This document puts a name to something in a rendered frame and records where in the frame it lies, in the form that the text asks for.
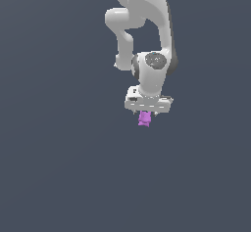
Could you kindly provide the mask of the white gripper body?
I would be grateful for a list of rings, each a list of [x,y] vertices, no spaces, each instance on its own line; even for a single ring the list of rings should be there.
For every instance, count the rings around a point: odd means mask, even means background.
[[[146,96],[138,91],[139,86],[130,86],[125,95],[125,108],[133,112],[167,113],[174,99],[171,96]]]

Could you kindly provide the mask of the small purple object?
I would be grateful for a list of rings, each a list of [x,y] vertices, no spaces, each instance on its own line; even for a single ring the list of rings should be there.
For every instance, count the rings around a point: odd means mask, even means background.
[[[150,122],[151,122],[151,113],[141,111],[138,118],[138,124],[149,126]]]

